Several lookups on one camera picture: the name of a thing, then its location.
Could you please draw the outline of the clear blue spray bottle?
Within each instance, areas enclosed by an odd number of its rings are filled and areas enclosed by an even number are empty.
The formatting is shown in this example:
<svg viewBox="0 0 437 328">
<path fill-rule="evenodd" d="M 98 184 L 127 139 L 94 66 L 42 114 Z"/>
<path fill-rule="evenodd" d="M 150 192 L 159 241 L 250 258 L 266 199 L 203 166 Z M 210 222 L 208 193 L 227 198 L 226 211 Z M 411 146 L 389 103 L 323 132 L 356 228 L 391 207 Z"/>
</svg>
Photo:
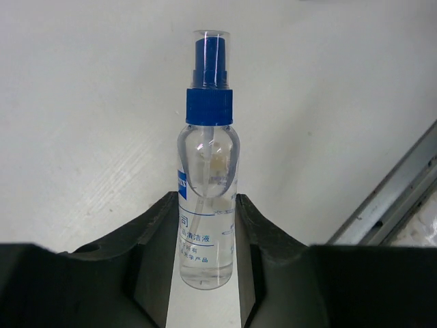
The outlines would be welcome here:
<svg viewBox="0 0 437 328">
<path fill-rule="evenodd" d="M 231 126 L 230 34 L 194 34 L 186 127 L 177 141 L 179 272 L 188 286 L 214 290 L 233 273 L 240 139 Z"/>
</svg>

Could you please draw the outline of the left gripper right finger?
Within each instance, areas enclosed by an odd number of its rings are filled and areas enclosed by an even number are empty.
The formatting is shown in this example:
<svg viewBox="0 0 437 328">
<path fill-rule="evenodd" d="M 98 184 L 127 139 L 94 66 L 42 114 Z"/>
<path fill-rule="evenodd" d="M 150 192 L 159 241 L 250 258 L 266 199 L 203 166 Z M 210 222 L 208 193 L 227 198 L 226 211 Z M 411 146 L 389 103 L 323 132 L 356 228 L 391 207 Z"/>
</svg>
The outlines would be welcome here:
<svg viewBox="0 0 437 328">
<path fill-rule="evenodd" d="M 236 198 L 243 327 L 435 327 L 436 250 L 307 246 Z"/>
</svg>

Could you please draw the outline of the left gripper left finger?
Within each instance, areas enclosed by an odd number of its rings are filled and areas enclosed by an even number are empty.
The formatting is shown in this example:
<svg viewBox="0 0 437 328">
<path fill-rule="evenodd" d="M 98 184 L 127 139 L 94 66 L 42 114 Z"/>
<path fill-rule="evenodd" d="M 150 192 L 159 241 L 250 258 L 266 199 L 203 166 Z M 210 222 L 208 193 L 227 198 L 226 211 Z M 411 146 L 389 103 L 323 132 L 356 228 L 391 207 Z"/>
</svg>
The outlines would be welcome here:
<svg viewBox="0 0 437 328">
<path fill-rule="evenodd" d="M 164 327 L 178 195 L 72 253 L 1 245 L 2 327 Z"/>
</svg>

